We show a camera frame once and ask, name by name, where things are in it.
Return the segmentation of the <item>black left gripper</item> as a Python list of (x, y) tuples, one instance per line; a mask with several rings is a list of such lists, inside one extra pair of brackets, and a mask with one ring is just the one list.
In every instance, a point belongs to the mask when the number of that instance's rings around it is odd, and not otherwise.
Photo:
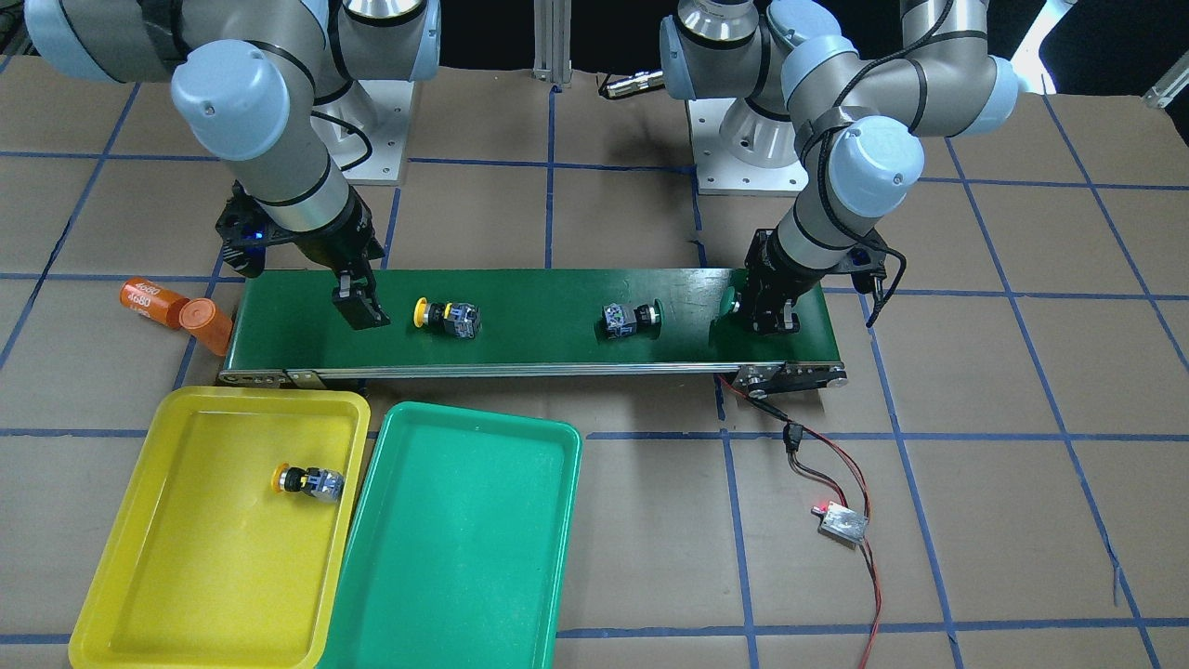
[(776, 232), (765, 229), (754, 232), (744, 269), (740, 318), (759, 335), (798, 334), (797, 299), (819, 284), (828, 272), (793, 261), (778, 241)]

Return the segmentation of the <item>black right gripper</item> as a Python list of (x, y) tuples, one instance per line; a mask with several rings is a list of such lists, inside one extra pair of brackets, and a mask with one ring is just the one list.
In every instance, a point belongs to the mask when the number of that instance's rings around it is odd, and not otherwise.
[(371, 261), (384, 255), (375, 236), (372, 212), (356, 190), (331, 225), (317, 231), (294, 233), (301, 253), (338, 274), (332, 302), (353, 330), (390, 326), (391, 318), (375, 292)]

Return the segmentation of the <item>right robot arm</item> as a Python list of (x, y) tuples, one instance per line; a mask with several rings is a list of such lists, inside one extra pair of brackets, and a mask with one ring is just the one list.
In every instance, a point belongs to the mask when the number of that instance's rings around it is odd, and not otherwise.
[(354, 330), (386, 326), (372, 272), (384, 254), (369, 206), (313, 120), (364, 80), (432, 78), (438, 1), (27, 1), (34, 49), (59, 72), (166, 82), (175, 109), (235, 178), (216, 229), (245, 278), (292, 244), (334, 274), (331, 299)]

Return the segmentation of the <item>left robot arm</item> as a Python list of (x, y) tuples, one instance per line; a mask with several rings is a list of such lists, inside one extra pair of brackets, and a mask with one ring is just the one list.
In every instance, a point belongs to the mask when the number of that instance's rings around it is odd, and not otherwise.
[(746, 258), (736, 299), (760, 335), (791, 334), (803, 294), (848, 261), (887, 255), (875, 232), (924, 170), (924, 137), (981, 135), (1014, 111), (1019, 78), (986, 43), (986, 1), (904, 1), (902, 46), (863, 59), (814, 1), (681, 1), (660, 24), (678, 100), (732, 97), (789, 126), (809, 181)]

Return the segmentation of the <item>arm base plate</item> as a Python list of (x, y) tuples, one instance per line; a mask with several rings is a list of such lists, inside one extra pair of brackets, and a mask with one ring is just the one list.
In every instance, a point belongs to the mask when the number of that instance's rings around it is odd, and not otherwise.
[(792, 124), (751, 97), (690, 100), (686, 109), (699, 193), (795, 196), (810, 182), (797, 135), (814, 124)]
[(400, 185), (416, 91), (413, 82), (364, 80), (315, 107), (312, 126), (352, 185)]

